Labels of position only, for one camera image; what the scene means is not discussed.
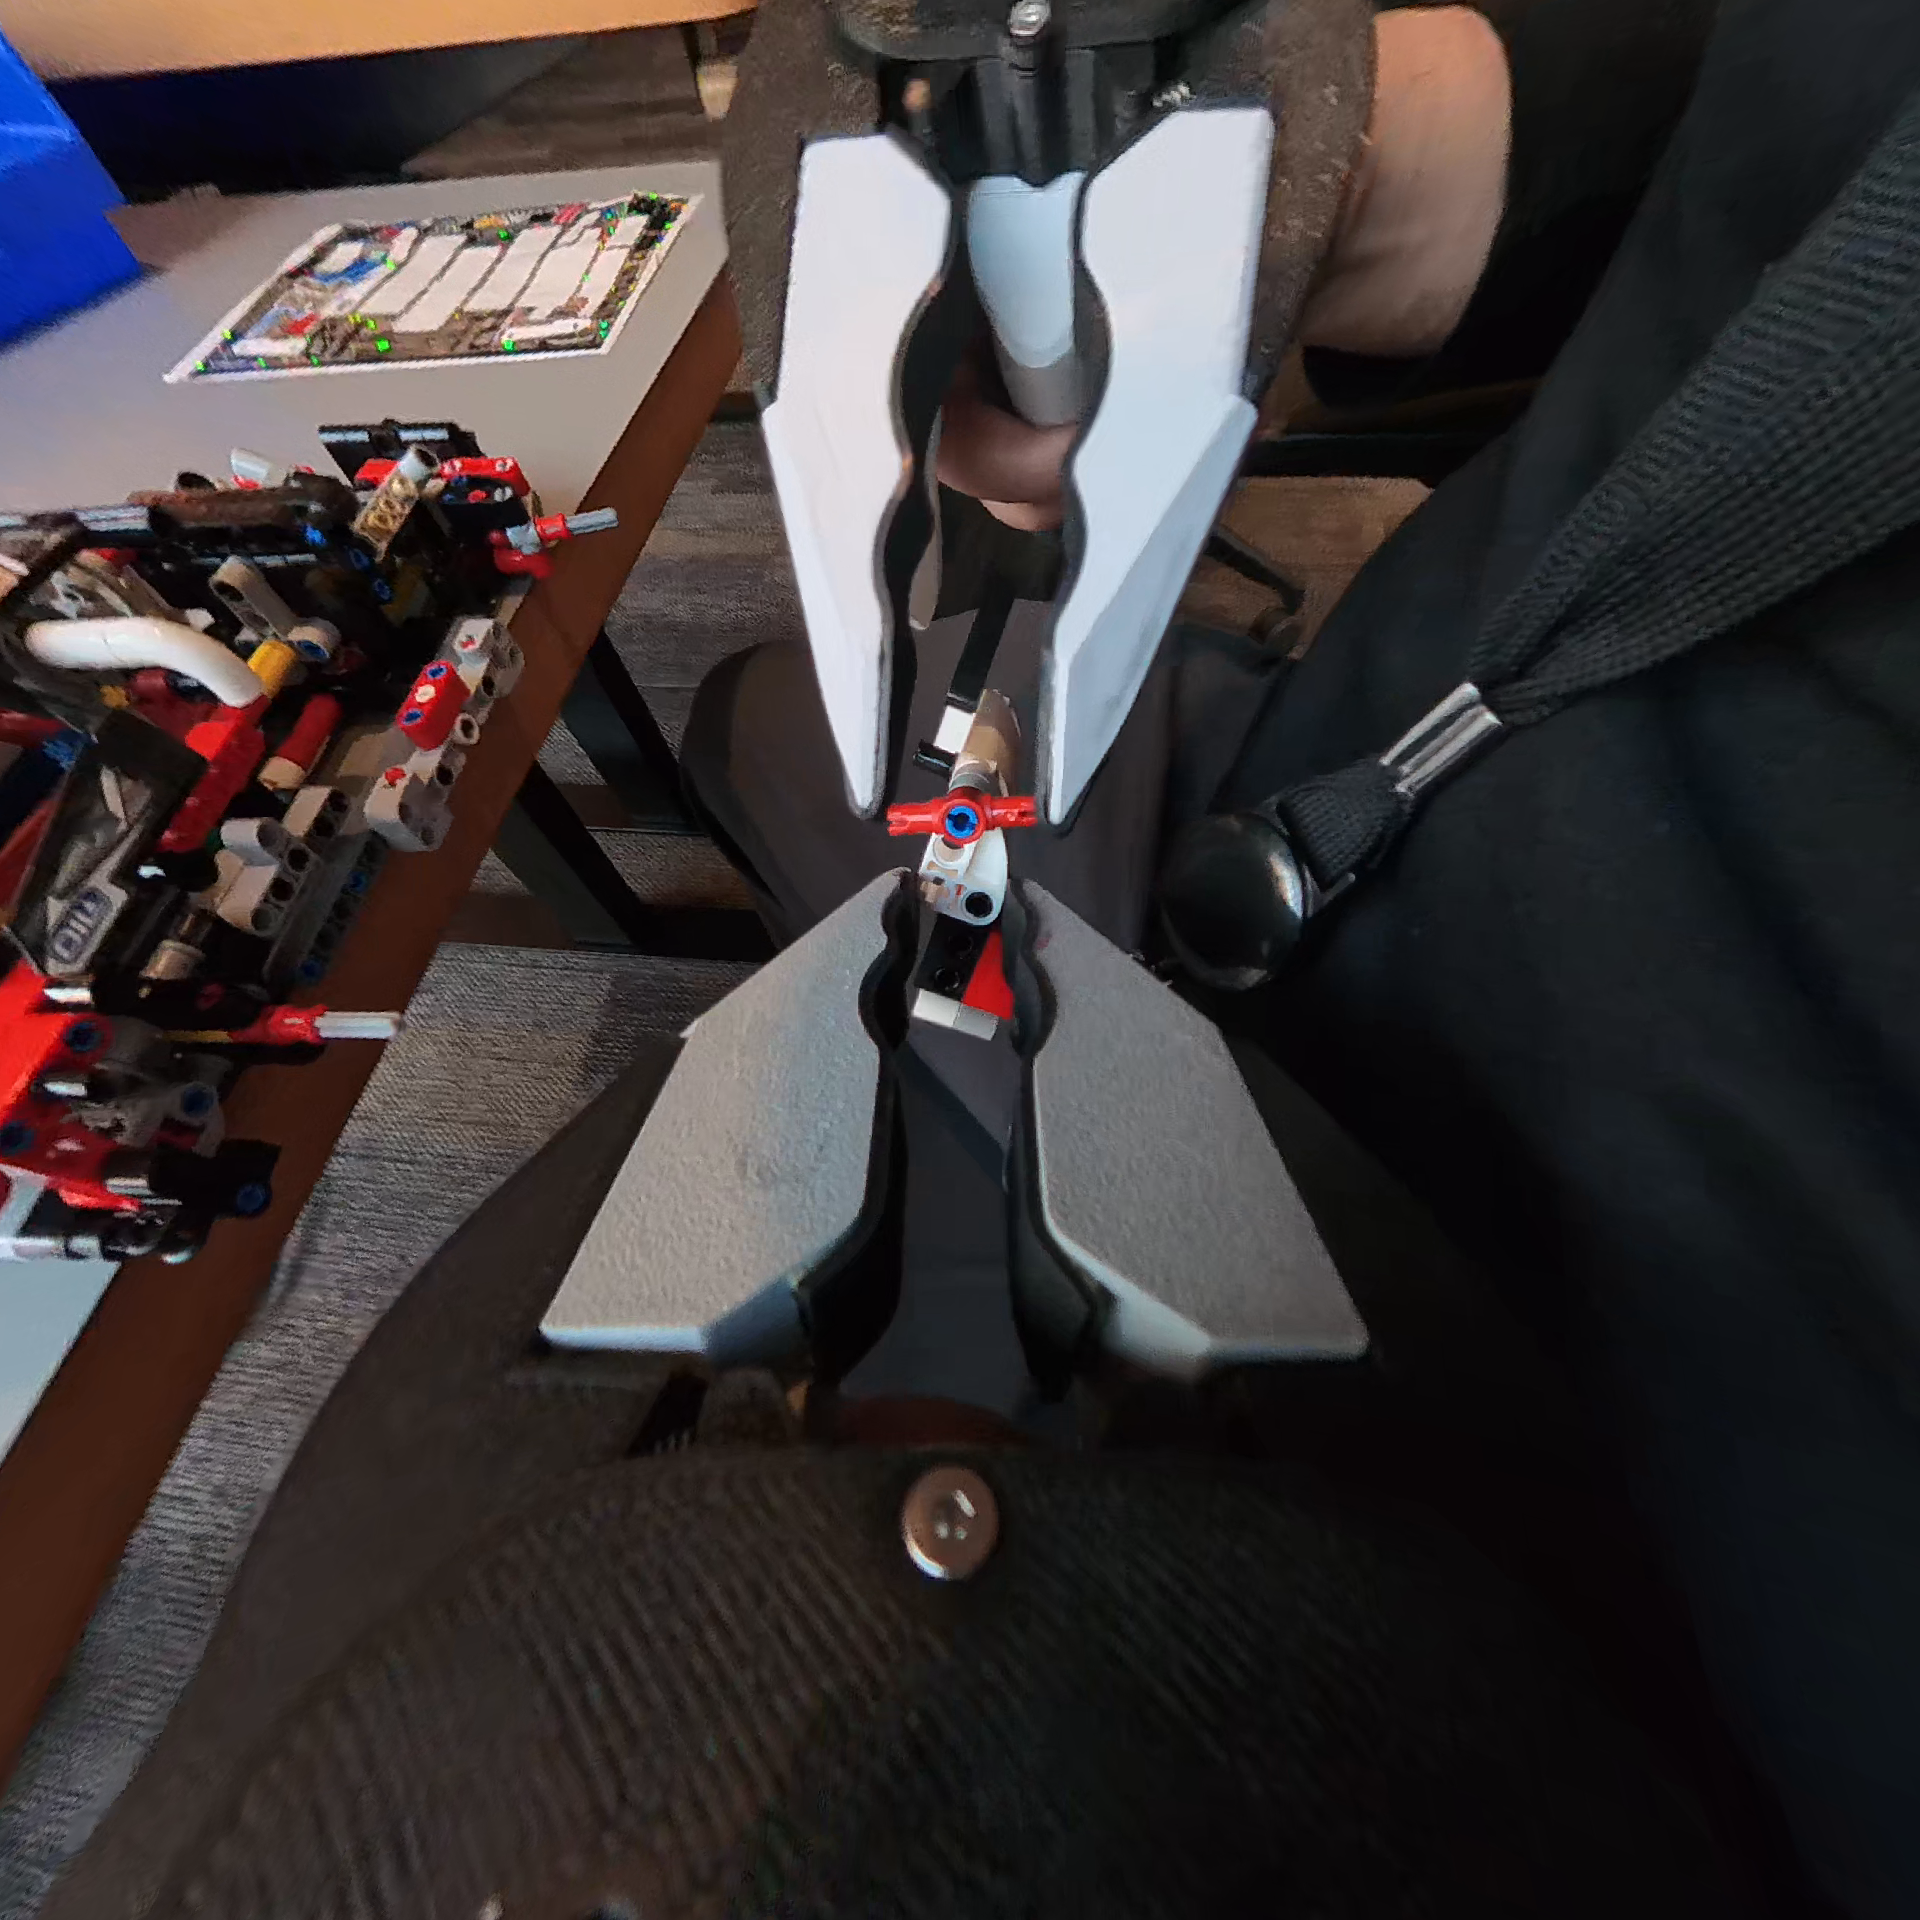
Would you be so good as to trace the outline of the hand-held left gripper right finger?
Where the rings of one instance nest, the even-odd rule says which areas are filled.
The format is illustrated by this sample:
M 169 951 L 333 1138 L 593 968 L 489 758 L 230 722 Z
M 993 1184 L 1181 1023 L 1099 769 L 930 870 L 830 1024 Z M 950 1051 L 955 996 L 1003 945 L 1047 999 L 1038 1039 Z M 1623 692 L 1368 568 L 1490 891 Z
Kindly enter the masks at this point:
M 1370 1332 L 1222 1034 L 1040 884 L 1009 899 L 1011 1286 L 1037 1381 L 1356 1362 Z

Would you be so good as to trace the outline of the person's right hand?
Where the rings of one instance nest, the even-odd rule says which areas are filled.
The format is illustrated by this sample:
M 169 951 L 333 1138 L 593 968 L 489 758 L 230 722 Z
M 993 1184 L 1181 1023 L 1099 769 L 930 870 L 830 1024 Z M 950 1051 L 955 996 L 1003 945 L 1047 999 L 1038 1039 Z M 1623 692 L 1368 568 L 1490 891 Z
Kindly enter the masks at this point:
M 1505 217 L 1514 86 L 1477 9 L 1380 12 L 1375 94 L 1331 253 L 1304 302 L 1310 350 L 1423 361 L 1461 327 Z M 942 413 L 936 474 L 1022 532 L 1061 527 L 1075 428 L 1035 427 L 986 397 L 973 367 Z

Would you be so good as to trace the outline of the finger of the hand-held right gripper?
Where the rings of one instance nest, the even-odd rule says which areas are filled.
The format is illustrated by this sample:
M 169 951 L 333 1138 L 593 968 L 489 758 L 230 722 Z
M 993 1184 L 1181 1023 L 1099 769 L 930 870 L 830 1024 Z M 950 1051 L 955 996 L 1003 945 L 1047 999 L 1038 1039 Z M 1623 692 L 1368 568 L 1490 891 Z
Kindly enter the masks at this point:
M 1076 319 L 1099 395 L 1069 461 L 1069 577 L 1042 667 L 1038 795 L 1059 830 L 1135 709 L 1255 428 L 1274 143 L 1264 106 L 1178 109 L 1078 202 Z
M 760 425 L 828 738 L 859 819 L 894 789 L 915 613 L 941 577 L 941 440 L 957 260 L 952 192 L 900 132 L 799 160 L 780 367 Z

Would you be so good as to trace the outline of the sticker sheet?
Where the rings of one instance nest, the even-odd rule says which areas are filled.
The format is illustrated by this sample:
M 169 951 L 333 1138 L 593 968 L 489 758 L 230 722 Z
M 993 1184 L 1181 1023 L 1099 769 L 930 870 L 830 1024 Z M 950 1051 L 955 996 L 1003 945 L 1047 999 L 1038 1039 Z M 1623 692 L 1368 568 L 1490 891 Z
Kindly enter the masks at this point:
M 609 355 L 703 208 L 699 194 L 337 222 L 239 300 L 170 386 Z

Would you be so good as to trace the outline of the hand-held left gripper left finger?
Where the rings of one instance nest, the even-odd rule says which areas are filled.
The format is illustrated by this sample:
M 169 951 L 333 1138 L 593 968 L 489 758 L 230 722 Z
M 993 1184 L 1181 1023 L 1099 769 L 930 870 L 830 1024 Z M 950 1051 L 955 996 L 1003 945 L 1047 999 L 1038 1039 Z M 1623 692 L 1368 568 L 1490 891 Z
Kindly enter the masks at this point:
M 842 1381 L 900 1307 L 921 895 L 870 881 L 685 1034 L 540 1321 L 559 1350 Z

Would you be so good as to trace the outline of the blue plastic bin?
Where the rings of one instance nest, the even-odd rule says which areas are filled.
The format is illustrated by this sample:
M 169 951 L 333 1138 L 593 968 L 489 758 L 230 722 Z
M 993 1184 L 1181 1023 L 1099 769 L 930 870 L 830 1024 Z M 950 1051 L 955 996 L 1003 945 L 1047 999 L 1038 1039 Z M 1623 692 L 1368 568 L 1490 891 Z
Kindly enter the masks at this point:
M 2 41 L 2 344 L 116 295 L 142 267 L 125 204 L 84 134 Z

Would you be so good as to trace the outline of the toy brick race car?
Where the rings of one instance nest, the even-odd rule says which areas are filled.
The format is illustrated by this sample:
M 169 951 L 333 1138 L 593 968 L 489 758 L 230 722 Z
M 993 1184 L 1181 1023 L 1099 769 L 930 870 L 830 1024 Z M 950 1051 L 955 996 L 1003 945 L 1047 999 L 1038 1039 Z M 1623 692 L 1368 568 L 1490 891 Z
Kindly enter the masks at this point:
M 275 1201 L 253 1069 L 384 1044 L 309 999 L 393 855 L 439 852 L 525 654 L 547 513 L 458 425 L 325 427 L 103 506 L 5 515 L 5 1260 L 190 1260 Z

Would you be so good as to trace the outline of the red white brick subassembly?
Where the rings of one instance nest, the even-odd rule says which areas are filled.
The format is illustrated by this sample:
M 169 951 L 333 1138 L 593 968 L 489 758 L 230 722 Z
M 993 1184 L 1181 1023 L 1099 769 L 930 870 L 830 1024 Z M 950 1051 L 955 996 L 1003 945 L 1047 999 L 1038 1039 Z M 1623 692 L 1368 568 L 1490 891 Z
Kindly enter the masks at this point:
M 989 588 L 958 653 L 939 726 L 915 766 L 936 795 L 884 813 L 894 838 L 922 840 L 917 881 L 927 912 L 910 1017 L 991 1044 L 1013 1021 L 1000 921 L 1011 882 L 1009 837 L 1042 823 L 1024 772 L 1022 726 L 1011 696 L 991 684 L 1014 609 L 1011 588 Z

